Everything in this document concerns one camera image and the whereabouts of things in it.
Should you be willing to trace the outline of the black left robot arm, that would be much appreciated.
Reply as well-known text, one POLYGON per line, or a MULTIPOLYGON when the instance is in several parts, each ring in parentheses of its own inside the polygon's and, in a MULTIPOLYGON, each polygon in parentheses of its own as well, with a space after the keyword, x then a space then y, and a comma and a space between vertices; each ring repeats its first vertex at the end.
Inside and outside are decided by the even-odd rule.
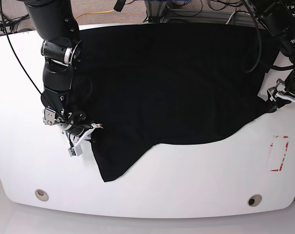
POLYGON ((291 70, 285 80, 279 78, 276 85, 267 90, 270 112, 275 112, 286 104, 295 104, 295 16, 291 8, 293 6, 295 9, 295 0, 244 0, 243 4, 254 22, 258 35, 259 54, 256 64, 261 62, 262 51, 258 23, 279 40, 281 53, 292 63, 288 67, 269 66, 276 71, 291 70))

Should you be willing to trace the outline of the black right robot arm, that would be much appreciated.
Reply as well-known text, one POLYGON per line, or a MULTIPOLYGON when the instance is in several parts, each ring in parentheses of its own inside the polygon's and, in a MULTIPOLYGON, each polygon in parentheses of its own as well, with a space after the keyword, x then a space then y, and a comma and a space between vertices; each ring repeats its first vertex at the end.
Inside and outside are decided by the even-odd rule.
POLYGON ((43 39, 44 123, 58 125, 72 135, 91 129, 80 104, 75 103, 72 84, 80 62, 82 41, 69 0, 25 0, 32 23, 43 39))

